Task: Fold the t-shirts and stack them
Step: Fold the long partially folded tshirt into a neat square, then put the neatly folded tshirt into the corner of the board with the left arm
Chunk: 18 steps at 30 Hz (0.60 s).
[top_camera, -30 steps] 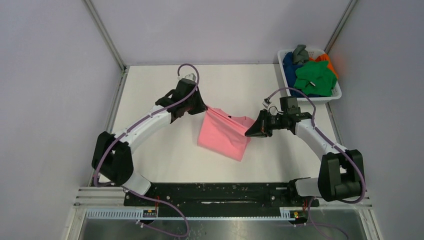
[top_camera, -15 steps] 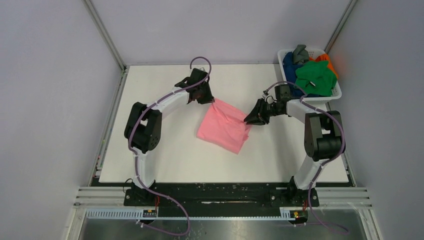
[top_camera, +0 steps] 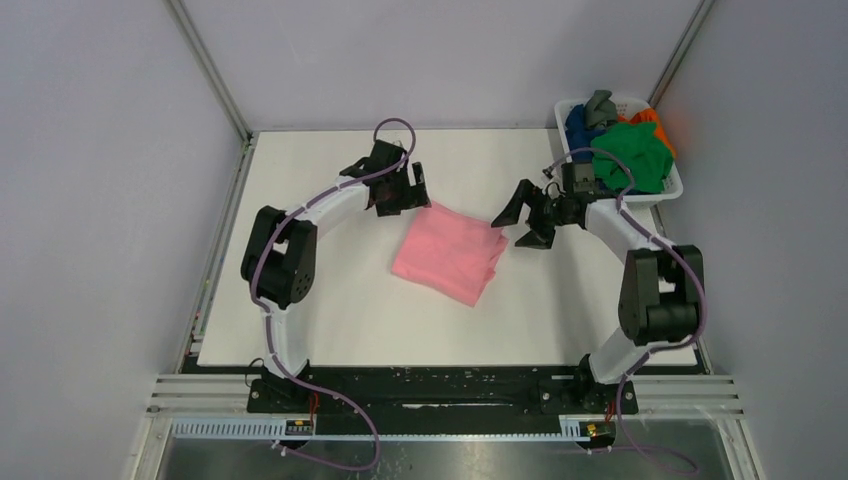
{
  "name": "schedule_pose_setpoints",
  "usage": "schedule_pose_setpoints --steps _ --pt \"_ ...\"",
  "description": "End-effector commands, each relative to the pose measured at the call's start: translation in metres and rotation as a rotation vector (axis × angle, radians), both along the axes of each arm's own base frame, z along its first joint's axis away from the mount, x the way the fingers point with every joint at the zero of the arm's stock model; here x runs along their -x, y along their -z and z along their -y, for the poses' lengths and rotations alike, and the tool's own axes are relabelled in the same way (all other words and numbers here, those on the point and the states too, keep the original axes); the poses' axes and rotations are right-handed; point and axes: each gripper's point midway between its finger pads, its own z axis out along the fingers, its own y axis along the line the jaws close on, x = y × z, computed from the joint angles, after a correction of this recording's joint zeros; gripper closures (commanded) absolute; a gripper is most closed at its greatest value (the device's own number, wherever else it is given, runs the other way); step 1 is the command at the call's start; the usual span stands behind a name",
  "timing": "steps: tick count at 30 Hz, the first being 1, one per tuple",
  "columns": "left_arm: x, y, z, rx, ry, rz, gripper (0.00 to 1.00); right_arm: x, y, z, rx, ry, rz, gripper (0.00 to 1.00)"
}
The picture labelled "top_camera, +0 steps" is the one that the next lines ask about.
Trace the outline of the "pink t shirt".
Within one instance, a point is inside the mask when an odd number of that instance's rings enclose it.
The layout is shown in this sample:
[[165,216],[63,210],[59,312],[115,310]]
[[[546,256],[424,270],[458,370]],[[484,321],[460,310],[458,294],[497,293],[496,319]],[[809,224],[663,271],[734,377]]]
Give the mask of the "pink t shirt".
[[500,228],[434,203],[415,216],[391,273],[474,307],[507,244]]

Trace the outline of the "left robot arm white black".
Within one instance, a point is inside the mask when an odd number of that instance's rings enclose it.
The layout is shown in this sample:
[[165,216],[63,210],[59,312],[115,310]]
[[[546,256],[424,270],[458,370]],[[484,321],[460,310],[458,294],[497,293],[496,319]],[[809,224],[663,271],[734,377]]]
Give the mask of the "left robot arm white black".
[[430,206],[423,167],[409,157],[403,146],[377,140],[369,155],[341,170],[313,198],[290,210],[267,205],[257,212],[240,274],[262,312],[271,374],[295,377],[309,363],[299,304],[315,283],[322,236],[368,209],[386,217]]

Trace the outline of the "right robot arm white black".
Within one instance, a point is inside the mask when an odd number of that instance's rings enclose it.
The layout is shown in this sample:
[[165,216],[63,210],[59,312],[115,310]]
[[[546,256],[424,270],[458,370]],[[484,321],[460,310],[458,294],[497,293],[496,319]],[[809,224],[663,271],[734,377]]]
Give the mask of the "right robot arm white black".
[[515,225],[527,209],[528,231],[516,246],[548,250],[558,228],[578,225],[621,261],[619,326],[585,359],[592,383],[615,384],[652,355],[697,340],[706,317],[703,257],[692,245],[676,245],[650,232],[632,214],[622,193],[601,188],[591,165],[568,162],[558,168],[561,177],[555,193],[523,179],[491,225]]

